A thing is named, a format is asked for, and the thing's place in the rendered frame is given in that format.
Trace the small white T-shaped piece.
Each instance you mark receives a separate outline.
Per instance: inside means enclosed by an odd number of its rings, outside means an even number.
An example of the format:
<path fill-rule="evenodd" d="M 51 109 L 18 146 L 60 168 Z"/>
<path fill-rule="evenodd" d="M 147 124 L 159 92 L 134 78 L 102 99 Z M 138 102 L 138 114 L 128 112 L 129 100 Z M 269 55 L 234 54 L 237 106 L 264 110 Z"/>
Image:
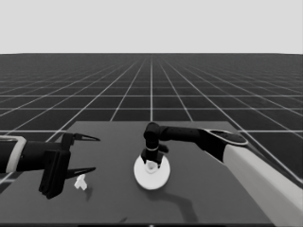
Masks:
<path fill-rule="evenodd" d="M 77 189 L 81 188 L 82 190 L 85 190 L 87 188 L 87 183 L 85 181 L 85 175 L 84 174 L 79 175 L 76 182 L 74 183 L 74 186 Z"/>

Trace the large thick white disc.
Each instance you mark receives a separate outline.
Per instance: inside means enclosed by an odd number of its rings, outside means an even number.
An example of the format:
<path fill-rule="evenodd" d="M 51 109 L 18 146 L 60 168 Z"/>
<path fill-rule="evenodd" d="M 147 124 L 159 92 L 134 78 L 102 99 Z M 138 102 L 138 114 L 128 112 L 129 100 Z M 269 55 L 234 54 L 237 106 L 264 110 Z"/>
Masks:
<path fill-rule="evenodd" d="M 170 175 L 169 160 L 166 156 L 162 158 L 161 165 L 156 162 L 144 162 L 138 157 L 134 162 L 134 177 L 137 183 L 147 190 L 156 190 L 164 186 Z"/>

